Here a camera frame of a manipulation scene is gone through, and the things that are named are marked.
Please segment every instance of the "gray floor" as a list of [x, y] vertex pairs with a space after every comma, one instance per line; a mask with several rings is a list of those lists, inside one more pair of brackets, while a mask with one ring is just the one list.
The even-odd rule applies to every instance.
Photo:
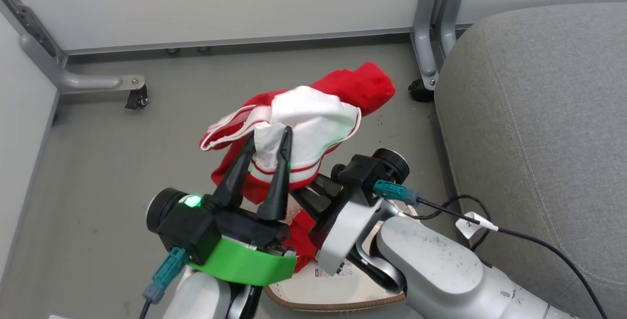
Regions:
[[[356, 136], [326, 157], [322, 171], [349, 161], [352, 154], [389, 147], [412, 167], [406, 185], [438, 203], [445, 200], [446, 172], [432, 133], [433, 105], [414, 102], [406, 94], [416, 78], [408, 42], [190, 53], [104, 57], [99, 59], [105, 62], [72, 67], [78, 72], [143, 74], [150, 105], [138, 111], [124, 109], [120, 101], [60, 107], [0, 297], [0, 318], [136, 318], [143, 305], [141, 292], [166, 254], [159, 238], [145, 227], [145, 208], [164, 187], [198, 193], [214, 189], [209, 175], [222, 151], [198, 149], [206, 127], [261, 91], [307, 85], [365, 61], [380, 65], [398, 93], [363, 119]], [[455, 236], [449, 218], [430, 226]], [[160, 318], [171, 296], [169, 291], [148, 317]], [[346, 315], [419, 317], [403, 304], [348, 314], [292, 312], [265, 296], [257, 317]]]

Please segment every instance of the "white tag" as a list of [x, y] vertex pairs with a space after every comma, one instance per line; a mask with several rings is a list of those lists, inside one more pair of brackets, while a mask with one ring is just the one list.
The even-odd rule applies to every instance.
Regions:
[[[318, 264], [316, 264], [313, 268], [313, 275], [315, 277], [331, 277], [325, 270], [323, 270]], [[333, 277], [352, 277], [355, 274], [355, 270], [353, 269], [353, 265], [350, 261], [344, 260], [344, 266], [340, 269], [340, 272], [335, 274]]]
[[483, 228], [490, 230], [499, 230], [499, 228], [496, 227], [493, 223], [484, 219], [482, 216], [475, 212], [466, 212], [465, 216], [470, 217], [471, 219], [475, 219], [480, 223], [479, 225], [477, 225], [476, 223], [472, 223], [471, 221], [466, 221], [464, 219], [457, 220], [457, 222], [455, 223], [457, 229], [459, 229], [459, 231], [461, 231], [461, 234], [463, 234], [464, 237], [466, 237], [467, 239], [470, 239], [470, 237], [472, 237], [478, 230]]

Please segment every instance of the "green tape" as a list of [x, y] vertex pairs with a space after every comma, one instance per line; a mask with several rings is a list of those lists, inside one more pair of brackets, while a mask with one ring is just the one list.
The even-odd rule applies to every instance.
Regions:
[[222, 238], [204, 265], [190, 266], [224, 281], [268, 286], [291, 278], [296, 257], [275, 256]]

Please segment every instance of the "teal connector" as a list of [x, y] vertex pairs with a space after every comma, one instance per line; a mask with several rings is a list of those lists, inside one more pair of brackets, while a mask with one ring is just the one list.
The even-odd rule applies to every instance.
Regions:
[[374, 192], [380, 198], [400, 200], [410, 205], [417, 204], [416, 198], [420, 196], [418, 191], [408, 190], [400, 184], [384, 180], [378, 180], [374, 184]]
[[170, 286], [170, 283], [181, 273], [189, 261], [185, 250], [177, 247], [172, 248], [159, 270], [152, 275], [152, 284], [144, 290], [142, 296], [154, 304], [159, 303], [166, 292], [166, 288]]

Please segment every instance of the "gray fabric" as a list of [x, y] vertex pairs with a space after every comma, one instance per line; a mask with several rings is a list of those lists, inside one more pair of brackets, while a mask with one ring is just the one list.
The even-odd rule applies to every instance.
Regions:
[[[513, 11], [468, 29], [435, 93], [458, 192], [482, 199], [497, 225], [562, 250], [617, 319], [627, 313], [626, 58], [627, 3]], [[491, 234], [477, 253], [557, 308], [600, 317], [549, 250]]]

